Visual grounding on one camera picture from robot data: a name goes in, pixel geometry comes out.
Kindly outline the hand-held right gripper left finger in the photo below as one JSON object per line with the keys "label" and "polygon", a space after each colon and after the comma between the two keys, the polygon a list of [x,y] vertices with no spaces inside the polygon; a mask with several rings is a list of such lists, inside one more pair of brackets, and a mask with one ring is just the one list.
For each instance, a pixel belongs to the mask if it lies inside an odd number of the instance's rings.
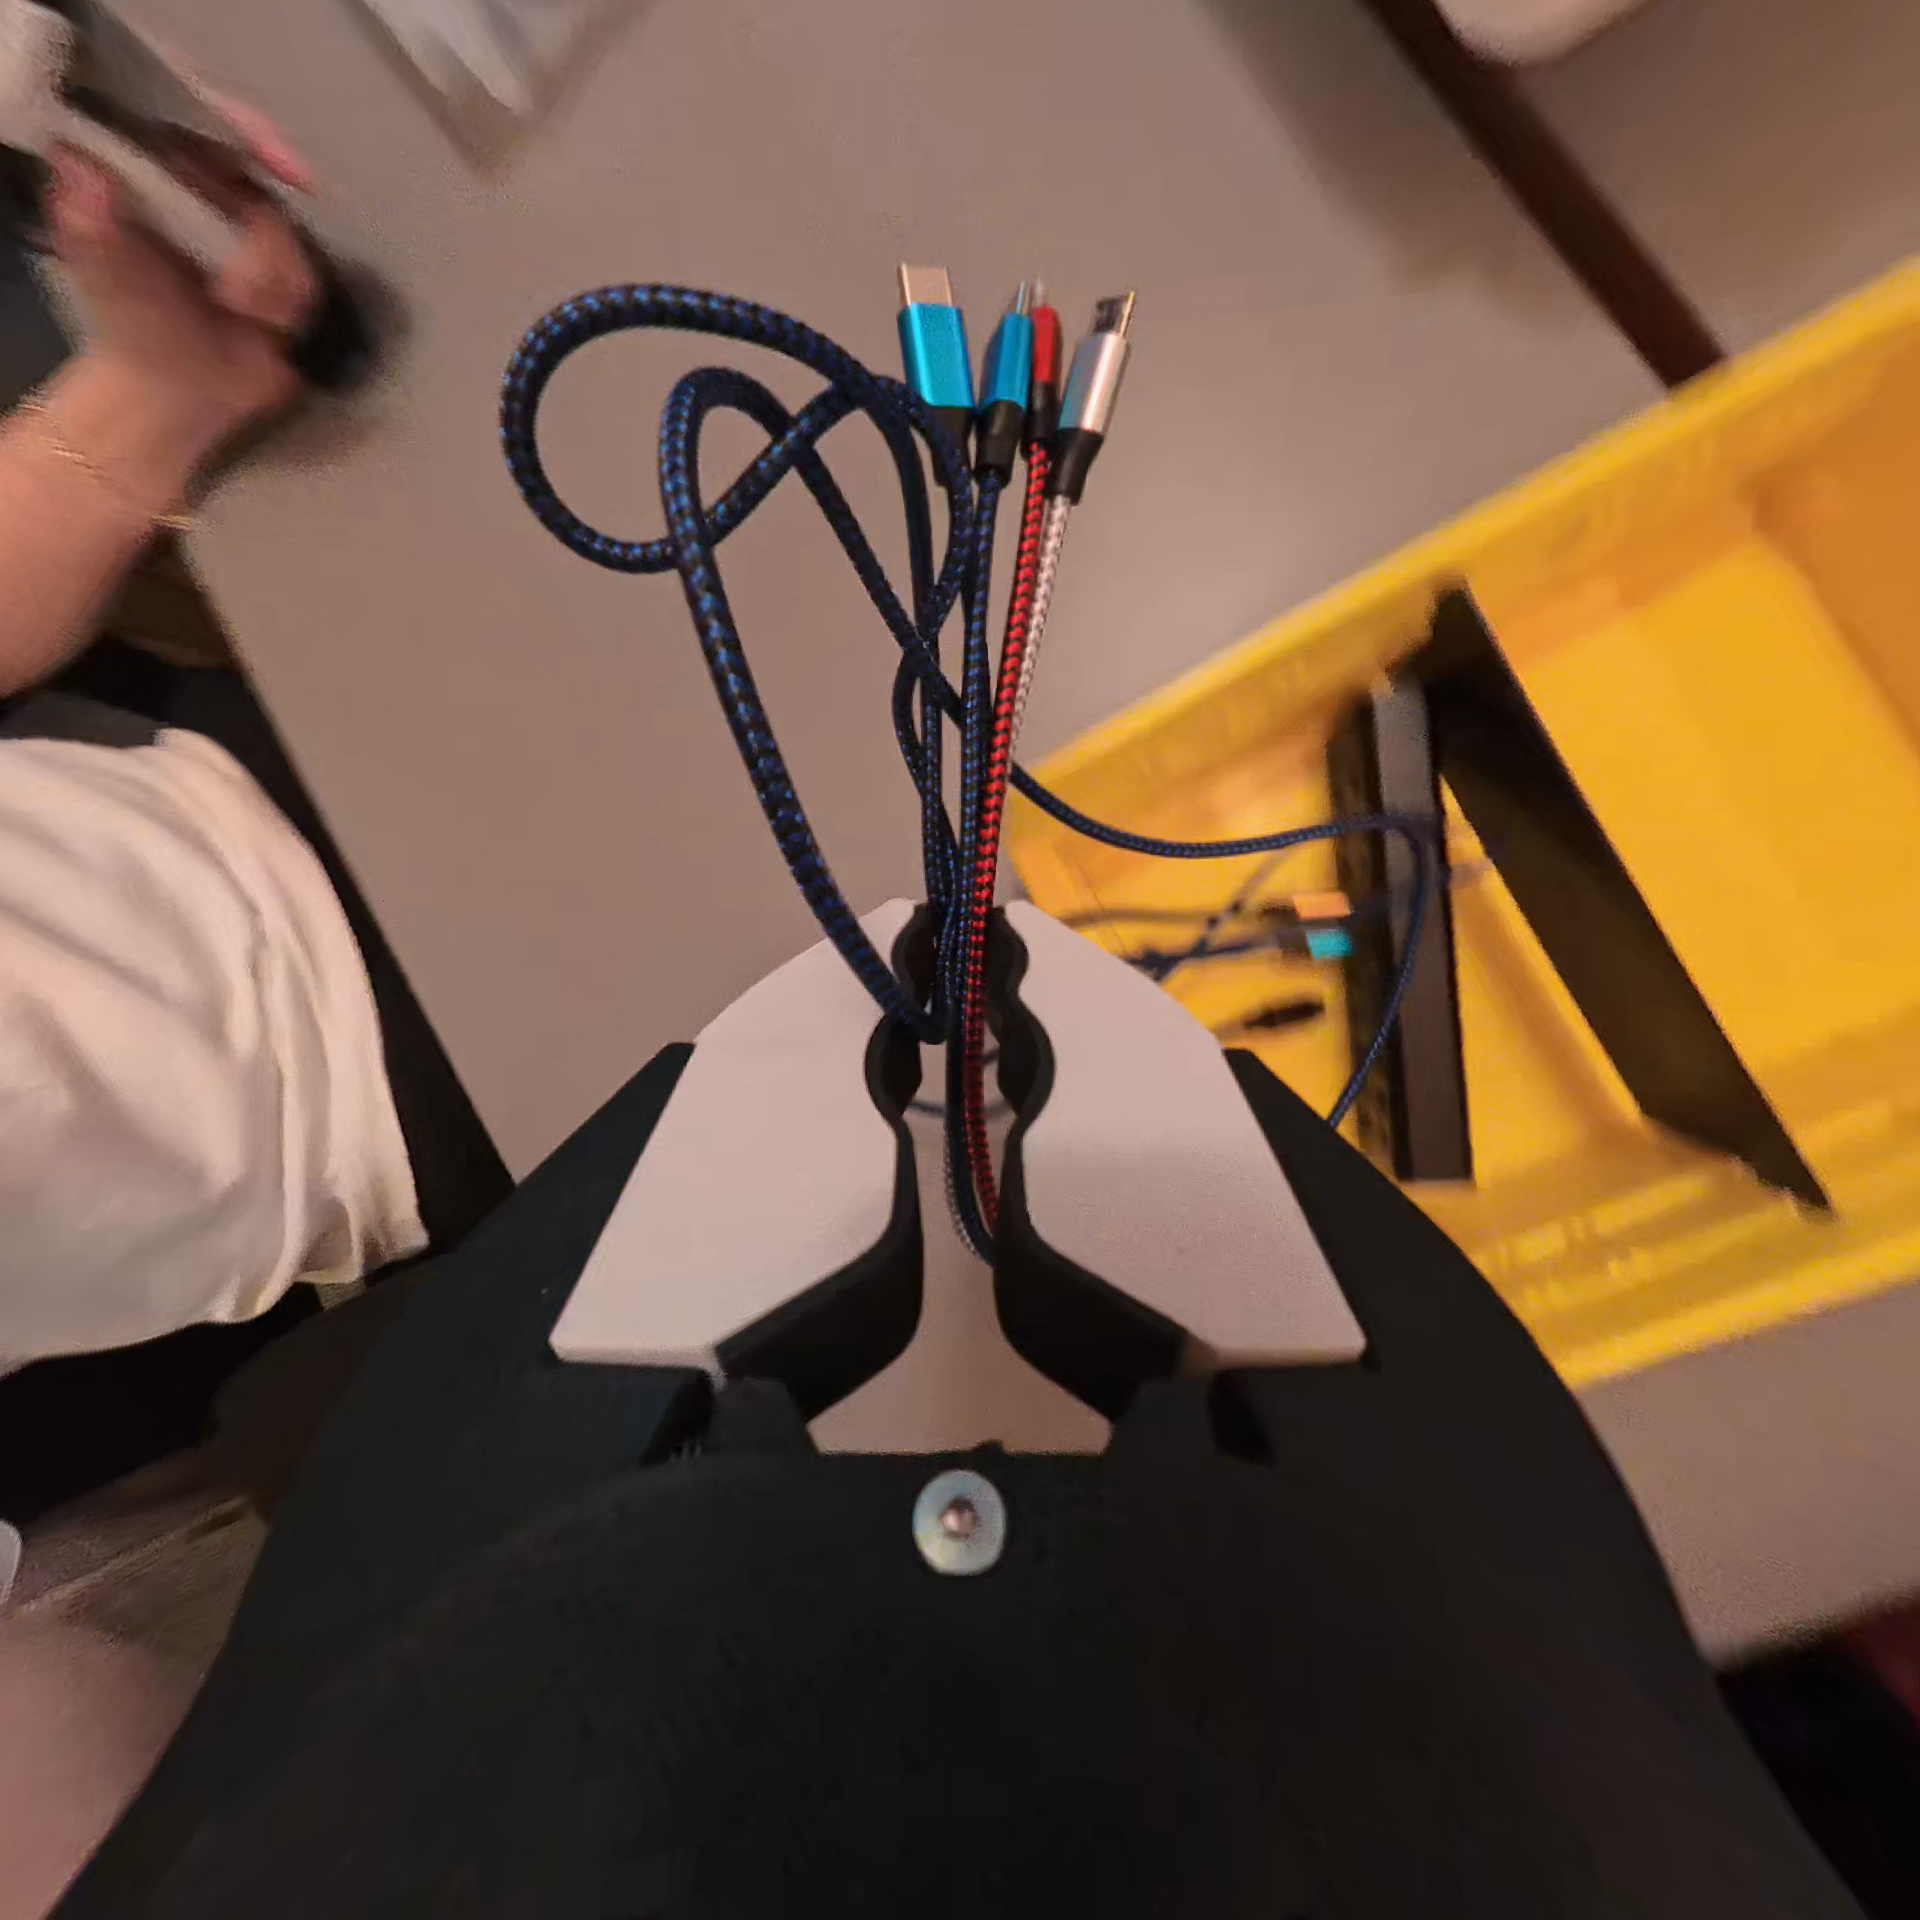
{"label": "hand-held right gripper left finger", "polygon": [[583,1264],[567,1361],[778,1383],[827,1413],[921,1323],[921,1044],[831,941],[715,1014]]}

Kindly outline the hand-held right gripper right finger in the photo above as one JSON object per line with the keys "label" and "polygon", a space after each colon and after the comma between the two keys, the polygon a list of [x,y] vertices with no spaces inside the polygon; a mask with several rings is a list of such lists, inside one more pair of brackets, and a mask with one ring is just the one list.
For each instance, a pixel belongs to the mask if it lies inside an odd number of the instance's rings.
{"label": "hand-held right gripper right finger", "polygon": [[1345,1364],[1364,1332],[1227,1049],[1117,956],[1010,902],[993,935],[993,1296],[1115,1421],[1152,1383]]}

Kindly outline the yellow plastic bin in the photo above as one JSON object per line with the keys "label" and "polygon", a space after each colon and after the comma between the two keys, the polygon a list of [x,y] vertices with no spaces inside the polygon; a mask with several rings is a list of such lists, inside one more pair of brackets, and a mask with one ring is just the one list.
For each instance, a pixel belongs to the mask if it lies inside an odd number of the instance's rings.
{"label": "yellow plastic bin", "polygon": [[1832,1198],[1644,1119],[1445,788],[1473,1183],[1405,1183],[1576,1388],[1915,1280],[1915,264],[1040,764],[1176,841],[1336,819],[1328,739],[1473,592]]}

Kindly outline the white braided cable silver plug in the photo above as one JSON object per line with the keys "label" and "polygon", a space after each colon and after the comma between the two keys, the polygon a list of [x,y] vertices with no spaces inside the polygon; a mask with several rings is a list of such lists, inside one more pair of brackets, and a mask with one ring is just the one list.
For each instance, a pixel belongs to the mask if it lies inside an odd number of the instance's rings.
{"label": "white braided cable silver plug", "polygon": [[988,679],[989,701],[968,733],[977,757],[964,775],[959,845],[964,894],[951,973],[956,1011],[944,1137],[953,1221],[977,1257],[993,1253],[1000,1211],[988,1119],[988,949],[1002,825],[1069,516],[1113,430],[1135,313],[1135,293],[1101,297],[1073,356],[1063,359],[1057,310],[1048,303],[1020,307],[997,327],[983,374],[977,467],[1000,483],[1018,475],[1023,487],[1012,581]]}

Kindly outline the person's left hand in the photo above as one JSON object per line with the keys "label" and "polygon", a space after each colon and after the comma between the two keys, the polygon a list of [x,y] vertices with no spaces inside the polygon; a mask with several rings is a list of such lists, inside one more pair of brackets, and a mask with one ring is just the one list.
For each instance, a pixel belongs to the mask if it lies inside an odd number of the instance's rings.
{"label": "person's left hand", "polygon": [[303,195],[314,175],[265,113],[220,89],[199,95],[226,134],[189,142],[176,173],[236,225],[220,271],[123,209],[116,180],[79,150],[55,150],[44,201],[51,251],[87,308],[87,356],[152,405],[187,467],[304,405],[293,347],[320,302],[304,233],[269,190]]}

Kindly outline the person's white shirt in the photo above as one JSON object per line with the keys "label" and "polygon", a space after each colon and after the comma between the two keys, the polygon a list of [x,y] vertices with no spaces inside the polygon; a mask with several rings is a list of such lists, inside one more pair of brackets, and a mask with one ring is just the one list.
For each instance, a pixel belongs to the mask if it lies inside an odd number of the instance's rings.
{"label": "person's white shirt", "polygon": [[425,1248],[369,966],[218,743],[3,747],[3,1359],[260,1316]]}

